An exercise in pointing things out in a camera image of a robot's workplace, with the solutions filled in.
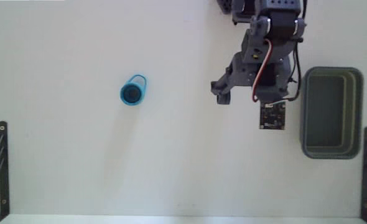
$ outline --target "blue cup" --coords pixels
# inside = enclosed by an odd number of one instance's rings
[[[121,100],[129,106],[138,105],[145,97],[146,86],[147,80],[143,75],[134,75],[121,88]]]

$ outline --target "white table surface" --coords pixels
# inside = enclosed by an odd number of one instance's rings
[[[360,69],[367,126],[367,4],[309,1],[307,23],[303,71]],[[300,101],[285,131],[259,130],[250,88],[216,104],[210,81],[246,28],[214,0],[0,1],[11,212],[359,217],[361,154],[305,157]],[[149,88],[128,107],[119,89],[137,73]]]

